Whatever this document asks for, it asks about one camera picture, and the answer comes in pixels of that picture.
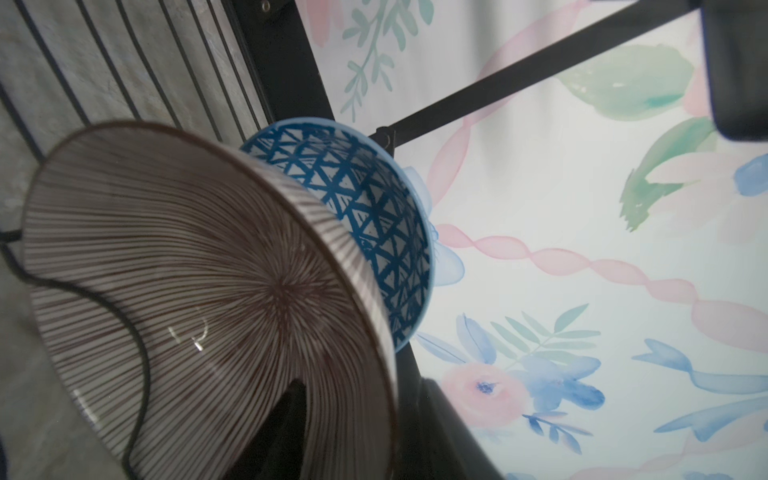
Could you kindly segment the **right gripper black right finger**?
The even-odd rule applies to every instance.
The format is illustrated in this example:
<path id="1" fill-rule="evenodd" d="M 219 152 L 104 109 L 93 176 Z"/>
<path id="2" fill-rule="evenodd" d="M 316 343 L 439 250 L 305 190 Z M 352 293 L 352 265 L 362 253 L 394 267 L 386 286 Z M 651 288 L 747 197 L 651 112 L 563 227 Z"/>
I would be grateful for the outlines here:
<path id="1" fill-rule="evenodd" d="M 395 479 L 500 479 L 438 383 L 424 378 L 410 345 L 396 354 Z"/>

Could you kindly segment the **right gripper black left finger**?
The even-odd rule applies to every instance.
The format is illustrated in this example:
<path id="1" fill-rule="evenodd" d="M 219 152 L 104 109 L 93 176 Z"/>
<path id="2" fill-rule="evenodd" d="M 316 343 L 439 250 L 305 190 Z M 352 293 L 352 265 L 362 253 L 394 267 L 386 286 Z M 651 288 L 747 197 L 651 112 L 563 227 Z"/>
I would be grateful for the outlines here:
<path id="1" fill-rule="evenodd" d="M 306 416 L 306 386 L 294 379 L 224 479 L 299 479 Z"/>

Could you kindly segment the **pink striped bowl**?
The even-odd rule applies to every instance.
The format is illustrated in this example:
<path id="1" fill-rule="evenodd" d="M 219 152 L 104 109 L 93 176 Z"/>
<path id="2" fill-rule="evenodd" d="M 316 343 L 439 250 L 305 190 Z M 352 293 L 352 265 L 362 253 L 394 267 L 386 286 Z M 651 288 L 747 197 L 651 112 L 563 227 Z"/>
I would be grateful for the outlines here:
<path id="1" fill-rule="evenodd" d="M 234 148 L 133 121 L 77 131 L 35 174 L 21 260 L 54 370 L 137 479 L 221 479 L 293 381 L 304 479 L 387 479 L 388 315 L 347 229 Z"/>

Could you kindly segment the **blue triangle pattern bowl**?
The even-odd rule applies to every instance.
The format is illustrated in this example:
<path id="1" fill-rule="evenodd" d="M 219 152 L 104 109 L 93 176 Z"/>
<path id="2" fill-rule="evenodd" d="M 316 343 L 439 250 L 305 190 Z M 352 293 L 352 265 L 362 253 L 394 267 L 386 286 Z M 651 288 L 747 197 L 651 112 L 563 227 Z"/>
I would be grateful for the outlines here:
<path id="1" fill-rule="evenodd" d="M 297 181 L 337 217 L 370 264 L 401 350 L 435 286 L 434 240 L 415 187 L 373 139 L 315 117 L 278 121 L 241 149 Z"/>

